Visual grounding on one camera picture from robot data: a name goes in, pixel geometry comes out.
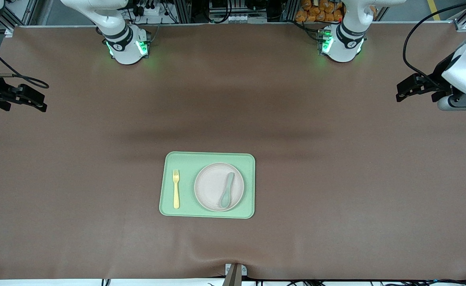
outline plate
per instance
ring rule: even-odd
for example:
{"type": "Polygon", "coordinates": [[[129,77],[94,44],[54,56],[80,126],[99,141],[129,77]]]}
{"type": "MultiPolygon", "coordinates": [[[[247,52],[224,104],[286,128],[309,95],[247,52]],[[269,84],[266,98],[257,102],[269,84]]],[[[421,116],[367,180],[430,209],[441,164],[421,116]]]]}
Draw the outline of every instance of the plate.
{"type": "Polygon", "coordinates": [[[227,163],[213,163],[204,167],[194,182],[194,194],[198,202],[207,210],[224,212],[234,208],[244,195],[244,178],[234,166],[227,163]],[[226,188],[227,176],[233,172],[231,201],[227,208],[221,207],[221,198],[226,188]]]}

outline black cable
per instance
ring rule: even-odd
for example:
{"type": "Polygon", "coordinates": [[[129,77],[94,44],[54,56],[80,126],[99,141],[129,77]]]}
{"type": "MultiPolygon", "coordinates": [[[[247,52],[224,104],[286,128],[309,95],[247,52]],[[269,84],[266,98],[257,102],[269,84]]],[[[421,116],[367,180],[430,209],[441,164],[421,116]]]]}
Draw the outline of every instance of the black cable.
{"type": "Polygon", "coordinates": [[[127,12],[129,13],[129,21],[131,21],[131,24],[134,24],[133,17],[131,16],[131,10],[127,9],[127,12]]]}
{"type": "Polygon", "coordinates": [[[304,28],[304,31],[305,31],[305,33],[307,34],[307,36],[309,36],[309,38],[311,38],[311,39],[313,39],[313,40],[315,40],[315,41],[317,41],[317,42],[321,42],[321,41],[322,41],[322,40],[319,40],[318,38],[315,38],[313,35],[309,34],[310,32],[309,32],[309,31],[307,30],[307,28],[305,27],[304,22],[302,22],[302,27],[304,28]]]}
{"type": "Polygon", "coordinates": [[[22,75],[21,73],[17,72],[15,69],[13,69],[8,63],[6,63],[6,61],[4,61],[3,58],[0,57],[0,61],[6,66],[8,67],[13,73],[15,73],[13,75],[13,77],[19,77],[19,78],[22,78],[24,80],[26,80],[28,83],[31,83],[32,85],[35,85],[36,87],[40,87],[42,89],[48,89],[50,88],[50,85],[48,85],[47,83],[45,83],[44,81],[40,80],[40,79],[37,79],[37,78],[33,78],[33,77],[30,77],[30,76],[25,76],[25,75],[22,75]]]}
{"type": "Polygon", "coordinates": [[[173,20],[173,22],[175,22],[175,24],[178,24],[177,18],[175,17],[175,15],[173,15],[173,12],[169,8],[168,2],[166,0],[163,0],[162,3],[163,3],[162,5],[164,6],[164,9],[166,9],[166,11],[168,11],[168,16],[171,18],[171,20],[173,20]]]}
{"type": "MultiPolygon", "coordinates": [[[[294,21],[294,20],[284,20],[284,22],[293,23],[295,26],[299,27],[300,29],[307,29],[307,31],[314,31],[314,32],[318,31],[318,29],[305,28],[302,25],[300,25],[297,21],[294,21]]],[[[315,21],[315,22],[323,23],[323,24],[339,24],[340,23],[340,22],[324,22],[324,21],[315,21]]]]}
{"type": "Polygon", "coordinates": [[[159,33],[159,28],[161,27],[161,24],[162,24],[162,18],[161,18],[161,22],[157,25],[157,29],[155,30],[153,38],[151,38],[149,41],[150,44],[154,42],[155,37],[157,36],[157,33],[159,33]]]}
{"type": "Polygon", "coordinates": [[[425,74],[424,72],[420,71],[419,69],[417,69],[416,67],[413,67],[409,62],[408,60],[406,59],[406,47],[408,45],[408,41],[409,41],[409,38],[411,37],[411,35],[413,34],[413,32],[415,32],[416,28],[418,28],[423,22],[425,22],[427,19],[431,18],[432,16],[434,15],[437,15],[439,13],[443,13],[445,11],[449,11],[449,10],[452,10],[452,9],[456,9],[456,8],[459,8],[459,7],[463,7],[463,6],[466,6],[466,3],[463,3],[463,4],[458,4],[458,5],[453,5],[453,6],[450,6],[450,7],[447,7],[447,8],[444,8],[444,9],[441,9],[441,10],[438,10],[438,11],[435,11],[434,13],[431,13],[429,14],[428,16],[426,16],[425,18],[423,18],[422,20],[420,20],[420,22],[418,22],[418,24],[416,24],[413,29],[411,29],[411,31],[409,31],[409,34],[408,36],[406,37],[406,40],[404,41],[404,46],[402,48],[402,60],[404,61],[404,64],[406,64],[406,66],[408,66],[410,69],[412,69],[413,71],[416,71],[418,74],[420,74],[421,76],[423,76],[426,80],[428,80],[430,83],[432,83],[435,87],[441,89],[441,90],[445,90],[444,87],[442,87],[441,85],[439,85],[438,83],[436,83],[434,80],[432,80],[427,74],[425,74]]]}
{"type": "Polygon", "coordinates": [[[110,286],[111,279],[102,279],[101,280],[101,286],[110,286]]]}
{"type": "Polygon", "coordinates": [[[224,15],[224,18],[222,20],[220,20],[219,22],[215,22],[215,20],[211,20],[209,18],[209,16],[206,14],[206,11],[210,11],[210,9],[207,7],[206,4],[209,3],[209,0],[203,0],[202,2],[202,10],[203,10],[203,16],[204,18],[209,22],[209,23],[214,23],[214,24],[220,24],[220,23],[223,23],[225,22],[226,20],[228,20],[228,18],[231,16],[231,13],[233,12],[233,3],[231,2],[231,0],[228,0],[228,4],[229,4],[229,12],[228,12],[228,5],[226,4],[226,14],[224,15]]]}

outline mint green tray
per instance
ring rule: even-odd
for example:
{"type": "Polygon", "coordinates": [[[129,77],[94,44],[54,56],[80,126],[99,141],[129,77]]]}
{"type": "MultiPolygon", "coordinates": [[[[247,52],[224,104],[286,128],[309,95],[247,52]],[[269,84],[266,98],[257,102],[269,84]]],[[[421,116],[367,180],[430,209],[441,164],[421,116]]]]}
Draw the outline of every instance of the mint green tray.
{"type": "Polygon", "coordinates": [[[251,154],[171,152],[166,156],[162,175],[159,210],[169,216],[195,216],[218,218],[250,218],[254,214],[255,160],[251,154]],[[194,195],[194,181],[205,166],[228,163],[240,171],[244,178],[244,195],[231,210],[213,212],[204,208],[194,195]],[[180,181],[180,208],[173,208],[173,170],[178,169],[180,181]]]}

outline yellow fork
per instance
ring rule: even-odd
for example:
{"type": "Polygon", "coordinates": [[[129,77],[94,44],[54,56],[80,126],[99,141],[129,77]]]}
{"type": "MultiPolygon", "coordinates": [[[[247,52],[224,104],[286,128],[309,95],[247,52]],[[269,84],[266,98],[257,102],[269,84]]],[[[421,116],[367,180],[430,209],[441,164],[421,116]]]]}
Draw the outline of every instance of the yellow fork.
{"type": "Polygon", "coordinates": [[[180,174],[178,170],[173,170],[173,184],[175,185],[175,191],[173,192],[173,208],[180,208],[180,199],[178,197],[178,181],[180,181],[180,174]]]}

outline brown table cover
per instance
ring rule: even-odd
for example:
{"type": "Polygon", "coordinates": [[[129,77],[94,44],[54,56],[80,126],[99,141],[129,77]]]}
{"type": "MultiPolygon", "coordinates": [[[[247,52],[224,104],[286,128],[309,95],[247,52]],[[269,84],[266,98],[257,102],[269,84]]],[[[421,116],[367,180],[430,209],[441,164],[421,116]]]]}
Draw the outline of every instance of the brown table cover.
{"type": "MultiPolygon", "coordinates": [[[[162,27],[132,66],[93,28],[16,29],[1,56],[51,87],[0,110],[0,278],[466,279],[466,112],[396,103],[411,27],[345,64],[290,24],[162,27]],[[253,154],[254,216],[160,214],[171,151],[253,154]]],[[[424,24],[408,59],[464,36],[424,24]]]]}

